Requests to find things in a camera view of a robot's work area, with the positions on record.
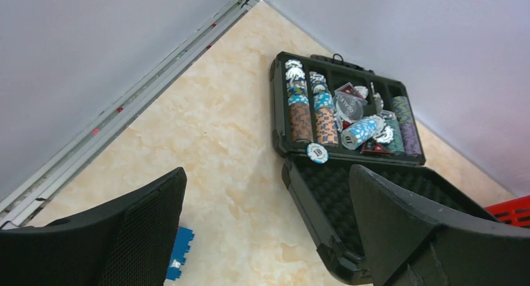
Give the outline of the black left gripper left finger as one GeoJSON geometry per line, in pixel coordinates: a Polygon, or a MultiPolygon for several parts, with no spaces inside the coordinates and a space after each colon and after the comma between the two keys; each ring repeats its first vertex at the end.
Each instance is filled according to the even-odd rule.
{"type": "Polygon", "coordinates": [[[178,167],[43,227],[1,231],[2,285],[162,285],[187,177],[178,167]]]}

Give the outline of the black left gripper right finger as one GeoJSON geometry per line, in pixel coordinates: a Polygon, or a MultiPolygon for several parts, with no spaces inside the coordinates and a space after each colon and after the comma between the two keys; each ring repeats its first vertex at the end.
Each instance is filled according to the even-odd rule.
{"type": "Polygon", "coordinates": [[[476,217],[361,165],[351,199],[374,285],[528,285],[529,230],[476,217]]]}

